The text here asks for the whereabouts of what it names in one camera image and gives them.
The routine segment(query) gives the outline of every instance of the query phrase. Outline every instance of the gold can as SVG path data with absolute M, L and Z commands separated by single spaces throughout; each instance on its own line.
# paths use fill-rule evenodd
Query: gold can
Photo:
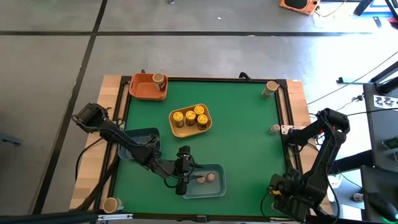
M 173 114 L 174 126 L 176 128 L 182 128 L 184 126 L 184 115 L 181 112 L 175 112 Z
M 193 126 L 195 124 L 196 114 L 193 111 L 188 111 L 185 113 L 185 123 L 187 126 Z
M 198 117 L 205 113 L 205 109 L 202 106 L 196 106 L 195 109 L 193 109 L 193 111 L 195 112 L 195 114 L 197 116 L 197 121 L 198 121 Z
M 200 131 L 203 131 L 207 128 L 207 122 L 208 122 L 208 118 L 206 115 L 201 114 L 198 117 L 198 129 Z

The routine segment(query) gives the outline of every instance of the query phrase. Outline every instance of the yellow tray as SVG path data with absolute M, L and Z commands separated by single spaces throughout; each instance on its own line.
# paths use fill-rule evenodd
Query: yellow tray
M 185 113 L 187 111 L 190 111 L 190 110 L 193 111 L 193 109 L 196 106 L 202 106 L 205 109 L 204 115 L 206 115 L 207 118 L 208 118 L 207 127 L 203 131 L 200 131 L 198 129 L 198 122 L 196 122 L 193 126 L 190 126 L 190 127 L 187 126 L 187 124 L 185 123 Z M 184 126 L 182 128 L 176 128 L 174 126 L 173 114 L 175 112 L 181 112 L 182 114 L 184 114 L 184 119 L 183 119 L 184 120 Z M 203 103 L 171 111 L 170 114 L 169 114 L 169 121 L 170 121 L 170 127 L 172 128 L 173 134 L 176 137 L 178 137 L 178 138 L 186 138 L 186 137 L 193 136 L 193 135 L 196 135 L 196 134 L 204 133 L 204 132 L 208 131 L 211 128 L 211 125 L 212 125 L 209 109 Z

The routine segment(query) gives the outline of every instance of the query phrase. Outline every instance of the concrete floor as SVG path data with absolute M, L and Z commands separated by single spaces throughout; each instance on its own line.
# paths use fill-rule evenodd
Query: concrete floor
M 91 31 L 100 5 L 101 0 L 3 0 L 0 30 Z M 326 4 L 322 9 L 327 11 L 328 6 L 336 4 Z M 378 29 L 372 19 L 305 16 L 266 0 L 177 0 L 173 6 L 164 0 L 113 0 L 106 6 L 99 30 L 374 34 L 97 37 L 75 112 L 87 102 L 96 101 L 103 75 L 132 75 L 142 68 L 180 77 L 237 77 L 245 71 L 253 78 L 300 79 L 310 102 L 337 88 L 334 81 L 337 77 L 359 77 L 397 51 L 397 46 L 391 47 L 396 35 L 391 34 L 388 26 Z M 0 142 L 0 215 L 29 213 L 89 38 L 0 35 L 0 132 L 24 140 L 19 147 Z M 310 105 L 310 111 L 314 113 L 324 107 L 337 109 L 361 93 L 360 86 L 349 86 Z M 342 111 L 363 110 L 364 103 L 360 102 Z M 367 129 L 366 115 L 352 117 L 351 132 L 339 157 L 369 149 Z M 75 162 L 85 141 L 86 134 L 71 124 L 44 206 L 45 213 L 68 209 Z

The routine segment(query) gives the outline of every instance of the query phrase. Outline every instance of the orange plastic tray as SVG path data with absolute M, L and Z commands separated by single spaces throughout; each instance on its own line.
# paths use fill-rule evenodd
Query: orange plastic tray
M 154 74 L 137 73 L 131 77 L 129 92 L 132 96 L 140 100 L 164 100 L 167 95 L 168 78 L 164 75 L 166 88 L 164 91 L 157 91 L 152 80 Z
M 190 126 L 190 127 L 187 126 L 187 124 L 185 123 L 185 113 L 187 111 L 190 111 L 190 110 L 193 111 L 193 109 L 196 106 L 198 106 L 198 105 L 202 106 L 205 109 L 204 115 L 206 115 L 207 118 L 208 118 L 207 128 L 205 130 L 203 130 L 203 131 L 200 131 L 198 129 L 198 123 L 197 122 L 193 126 Z M 173 114 L 175 112 L 178 112 L 178 111 L 181 112 L 182 114 L 184 114 L 184 119 L 183 119 L 184 120 L 184 126 L 182 128 L 176 128 L 174 126 Z M 186 108 L 181 108 L 181 109 L 178 109 L 178 110 L 173 110 L 169 114 L 169 121 L 170 121 L 170 127 L 172 128 L 173 134 L 176 137 L 178 137 L 178 138 L 186 138 L 186 137 L 193 136 L 193 135 L 196 135 L 196 134 L 204 133 L 204 132 L 208 131 L 211 128 L 211 125 L 212 125 L 212 120 L 211 120 L 211 117 L 210 117 L 209 109 L 203 103 L 200 103 L 200 104 L 197 104 L 197 105 L 193 105 L 193 106 L 189 106 L 189 107 L 186 107 Z

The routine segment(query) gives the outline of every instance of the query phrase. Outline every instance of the blue plastic tray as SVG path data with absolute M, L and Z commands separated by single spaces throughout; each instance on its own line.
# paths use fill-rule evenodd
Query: blue plastic tray
M 137 142 L 138 144 L 145 144 L 148 141 L 149 135 L 154 134 L 159 136 L 159 141 L 155 145 L 155 150 L 160 150 L 160 133 L 157 128 L 142 128 L 142 129 L 134 129 L 134 130 L 125 130 L 126 133 L 132 140 Z M 119 145 L 118 155 L 120 159 L 134 160 L 131 156 L 131 153 Z
M 210 172 L 214 173 L 216 179 L 213 182 L 205 182 L 199 184 L 197 180 L 191 180 L 188 184 L 187 193 L 182 197 L 191 198 L 208 198 L 222 197 L 226 192 L 226 179 L 224 168 L 219 164 L 201 164 L 202 169 L 196 168 L 192 175 L 207 176 Z

